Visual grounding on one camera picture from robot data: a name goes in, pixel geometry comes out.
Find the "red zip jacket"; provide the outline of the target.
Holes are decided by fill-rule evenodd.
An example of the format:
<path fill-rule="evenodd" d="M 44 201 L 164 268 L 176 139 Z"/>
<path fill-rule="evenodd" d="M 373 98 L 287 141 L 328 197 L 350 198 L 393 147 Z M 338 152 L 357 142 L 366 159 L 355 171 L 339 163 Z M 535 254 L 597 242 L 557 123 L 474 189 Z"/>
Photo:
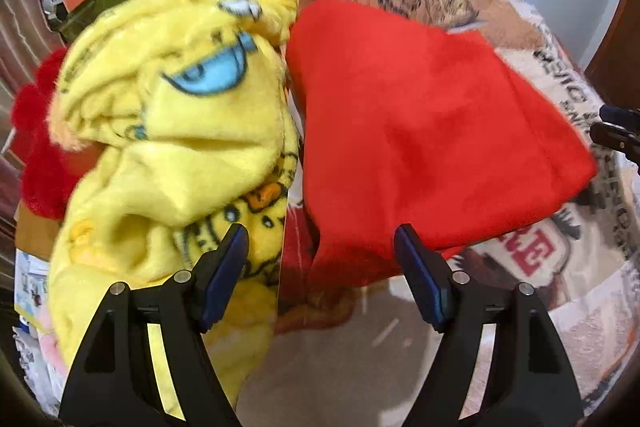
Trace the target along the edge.
<path fill-rule="evenodd" d="M 316 291 L 397 275 L 399 225 L 449 257 L 551 216 L 596 175 L 559 109 L 475 31 L 316 0 L 292 26 L 286 61 Z"/>

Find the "brown wooden door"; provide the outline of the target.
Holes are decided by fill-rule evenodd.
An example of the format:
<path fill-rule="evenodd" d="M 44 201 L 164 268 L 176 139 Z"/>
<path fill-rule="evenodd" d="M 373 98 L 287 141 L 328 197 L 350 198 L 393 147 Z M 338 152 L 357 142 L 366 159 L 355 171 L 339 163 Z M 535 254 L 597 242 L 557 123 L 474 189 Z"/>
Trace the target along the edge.
<path fill-rule="evenodd" d="M 605 103 L 638 108 L 639 66 L 640 0 L 620 0 L 586 76 Z"/>

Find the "papers and photos clutter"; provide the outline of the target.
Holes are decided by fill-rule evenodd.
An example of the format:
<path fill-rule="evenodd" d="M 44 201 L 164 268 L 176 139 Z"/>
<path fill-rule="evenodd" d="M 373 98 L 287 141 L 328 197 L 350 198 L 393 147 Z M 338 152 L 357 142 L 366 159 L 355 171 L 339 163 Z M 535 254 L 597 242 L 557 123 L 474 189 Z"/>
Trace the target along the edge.
<path fill-rule="evenodd" d="M 48 308 L 49 263 L 17 249 L 15 251 L 14 310 L 20 324 L 13 338 L 24 381 L 40 407 L 58 416 L 67 369 Z"/>

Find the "wooden boards stack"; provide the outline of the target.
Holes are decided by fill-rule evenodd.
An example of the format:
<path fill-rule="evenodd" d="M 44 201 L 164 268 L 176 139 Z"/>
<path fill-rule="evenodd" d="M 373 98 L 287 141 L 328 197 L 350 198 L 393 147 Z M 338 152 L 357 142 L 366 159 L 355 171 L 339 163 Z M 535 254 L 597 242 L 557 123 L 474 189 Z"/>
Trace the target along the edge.
<path fill-rule="evenodd" d="M 35 215 L 22 200 L 18 204 L 15 221 L 16 248 L 40 260 L 49 261 L 60 224 L 55 220 Z"/>

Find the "newspaper print bed quilt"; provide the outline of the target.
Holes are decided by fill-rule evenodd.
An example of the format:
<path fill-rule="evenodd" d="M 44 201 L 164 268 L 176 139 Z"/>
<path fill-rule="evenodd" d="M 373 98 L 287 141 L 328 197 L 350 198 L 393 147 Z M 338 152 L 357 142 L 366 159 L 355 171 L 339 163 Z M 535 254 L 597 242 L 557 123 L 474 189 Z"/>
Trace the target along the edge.
<path fill-rule="evenodd" d="M 247 426 L 398 426 L 431 367 L 393 252 L 408 223 L 477 283 L 532 286 L 597 410 L 639 346 L 639 179 L 529 0 L 298 0 L 303 160 Z"/>

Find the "red fluffy garment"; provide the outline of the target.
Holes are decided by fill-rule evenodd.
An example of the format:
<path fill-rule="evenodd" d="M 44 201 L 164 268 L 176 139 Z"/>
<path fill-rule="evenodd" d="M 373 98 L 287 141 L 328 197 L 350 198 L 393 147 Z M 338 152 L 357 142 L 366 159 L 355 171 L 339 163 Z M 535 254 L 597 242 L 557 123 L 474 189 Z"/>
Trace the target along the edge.
<path fill-rule="evenodd" d="M 91 170 L 104 146 L 63 150 L 51 141 L 46 117 L 67 49 L 58 48 L 35 72 L 35 81 L 17 93 L 11 112 L 16 135 L 11 150 L 23 161 L 21 199 L 35 215 L 61 221 L 78 181 Z"/>

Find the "yellow cartoon fleece blanket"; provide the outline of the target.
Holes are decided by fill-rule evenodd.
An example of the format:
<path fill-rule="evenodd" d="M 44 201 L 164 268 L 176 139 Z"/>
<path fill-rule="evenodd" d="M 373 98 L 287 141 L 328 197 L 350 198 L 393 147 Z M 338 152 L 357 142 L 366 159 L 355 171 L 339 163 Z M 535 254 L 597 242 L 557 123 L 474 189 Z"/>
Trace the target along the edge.
<path fill-rule="evenodd" d="M 107 289 L 190 270 L 231 227 L 250 236 L 204 345 L 230 401 L 269 349 L 288 190 L 298 159 L 286 66 L 297 0 L 128 0 L 68 50 L 49 132 L 102 154 L 74 188 L 53 247 L 49 312 L 71 362 Z"/>

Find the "striped red gold curtain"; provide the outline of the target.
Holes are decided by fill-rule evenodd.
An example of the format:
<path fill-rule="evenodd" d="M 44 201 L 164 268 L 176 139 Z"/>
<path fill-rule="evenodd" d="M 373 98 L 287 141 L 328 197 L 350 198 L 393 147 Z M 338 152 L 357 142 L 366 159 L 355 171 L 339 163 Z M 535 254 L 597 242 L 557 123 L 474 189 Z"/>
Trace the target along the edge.
<path fill-rule="evenodd" d="M 62 44 L 51 31 L 40 0 L 1 0 L 1 252 L 15 246 L 15 213 L 24 164 L 11 150 L 11 109 L 18 91 L 35 80 L 40 63 Z"/>

